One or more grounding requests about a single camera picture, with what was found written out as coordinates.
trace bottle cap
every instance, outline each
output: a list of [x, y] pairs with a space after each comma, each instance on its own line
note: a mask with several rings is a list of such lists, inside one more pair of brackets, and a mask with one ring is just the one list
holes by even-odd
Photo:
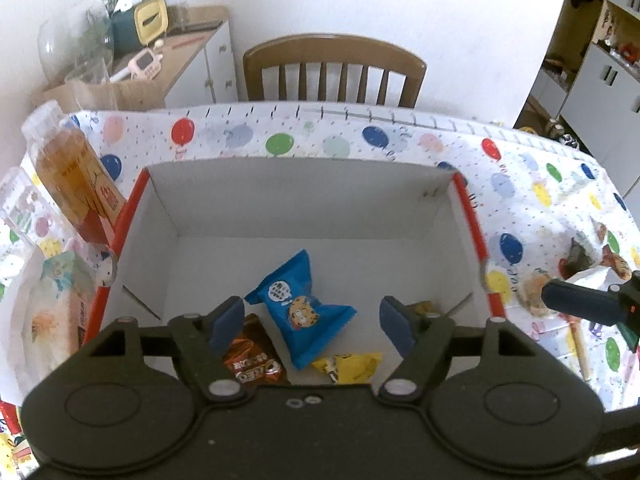
[[28, 140], [40, 142], [47, 139], [52, 132], [59, 129], [60, 123], [66, 120], [58, 102], [47, 101], [37, 107], [22, 124], [22, 134]]

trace screw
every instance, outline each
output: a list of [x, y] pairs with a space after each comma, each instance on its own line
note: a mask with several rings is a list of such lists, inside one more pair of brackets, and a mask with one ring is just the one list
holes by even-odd
[[305, 406], [305, 403], [302, 402], [300, 399], [287, 399], [287, 402], [285, 402], [285, 404], [295, 410], [298, 408], [304, 408]]
[[322, 397], [317, 395], [308, 395], [305, 397], [305, 402], [307, 404], [320, 404], [322, 402]]
[[231, 397], [240, 393], [242, 386], [232, 379], [219, 379], [209, 385], [209, 391], [218, 397]]
[[385, 383], [385, 390], [396, 396], [411, 395], [417, 389], [418, 386], [409, 379], [391, 379]]

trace red balloon print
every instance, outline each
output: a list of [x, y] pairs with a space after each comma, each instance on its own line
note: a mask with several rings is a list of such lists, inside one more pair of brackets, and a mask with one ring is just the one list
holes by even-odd
[[175, 121], [171, 128], [171, 140], [179, 146], [184, 146], [193, 139], [195, 125], [191, 119], [183, 117]]
[[495, 142], [493, 142], [491, 139], [482, 140], [482, 149], [487, 155], [489, 155], [491, 158], [494, 158], [495, 160], [500, 160], [502, 158], [500, 150], [498, 150], [498, 146], [496, 146]]

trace yellow snack package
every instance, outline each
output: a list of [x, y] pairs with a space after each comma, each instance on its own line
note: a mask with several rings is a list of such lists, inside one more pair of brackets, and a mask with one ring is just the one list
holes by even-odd
[[327, 374], [335, 384], [367, 384], [378, 364], [382, 361], [382, 354], [339, 354], [333, 357], [316, 359], [311, 364], [323, 374]]

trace cartoon face print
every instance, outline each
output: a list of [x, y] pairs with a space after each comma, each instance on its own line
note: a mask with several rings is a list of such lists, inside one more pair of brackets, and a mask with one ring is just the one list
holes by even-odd
[[282, 280], [271, 283], [268, 295], [271, 301], [287, 301], [291, 297], [291, 288], [289, 283], [283, 282]]
[[309, 328], [318, 322], [318, 313], [311, 308], [305, 296], [298, 296], [289, 305], [289, 320], [295, 330]]

